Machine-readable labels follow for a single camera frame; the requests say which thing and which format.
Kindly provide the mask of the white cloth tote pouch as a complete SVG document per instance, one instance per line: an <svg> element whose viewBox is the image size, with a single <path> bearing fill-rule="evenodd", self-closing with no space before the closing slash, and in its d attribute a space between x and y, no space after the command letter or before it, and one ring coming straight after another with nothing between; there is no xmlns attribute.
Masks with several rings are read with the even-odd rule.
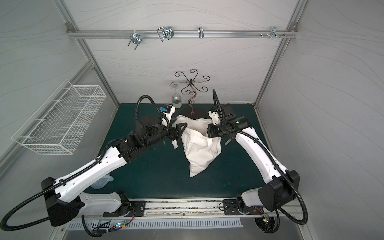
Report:
<svg viewBox="0 0 384 240"><path fill-rule="evenodd" d="M174 127L176 124L187 124L181 140L184 153L189 161L191 178L203 172L222 152L221 138L208 137L208 125L212 122L209 119L193 120L179 115L173 123Z"/></svg>

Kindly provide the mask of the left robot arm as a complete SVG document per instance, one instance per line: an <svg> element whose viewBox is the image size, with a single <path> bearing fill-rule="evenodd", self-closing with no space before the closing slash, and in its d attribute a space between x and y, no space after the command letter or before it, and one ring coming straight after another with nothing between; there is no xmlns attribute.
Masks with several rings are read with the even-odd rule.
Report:
<svg viewBox="0 0 384 240"><path fill-rule="evenodd" d="M43 222L49 221L53 227L58 227L70 222L86 207L82 201L81 193L93 183L100 180L111 171L118 169L137 157L141 156L148 148L164 139L172 141L181 138L187 123L163 126L162 121L169 122L162 114L160 119L146 116L136 120L136 129L127 136L113 139L107 143L100 156L75 172L60 179L51 177L42 181L42 191L26 199L11 209L1 220L3 231L18 231ZM23 225L10 226L8 220L22 207L32 201L44 197L48 216Z"/></svg>

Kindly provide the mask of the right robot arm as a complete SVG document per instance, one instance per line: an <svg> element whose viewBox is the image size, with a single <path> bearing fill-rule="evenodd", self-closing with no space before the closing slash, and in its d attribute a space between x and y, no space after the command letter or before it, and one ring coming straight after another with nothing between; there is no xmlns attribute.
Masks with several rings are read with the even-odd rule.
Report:
<svg viewBox="0 0 384 240"><path fill-rule="evenodd" d="M229 137L237 142L249 155L259 170L265 185L261 188L250 189L236 198L236 208L239 214L249 215L257 210L262 215L264 225L269 223L268 212L275 212L274 228L265 230L274 233L280 225L280 214L298 225L305 225L309 220L309 212L303 197L299 193L300 176L295 171L289 171L282 165L266 145L260 140L256 130L245 117L237 117L231 113L229 106L221 105L216 91L213 91L213 108L209 111L212 123L208 125L209 138ZM303 217L297 219L283 209L283 206L293 200L298 200Z"/></svg>

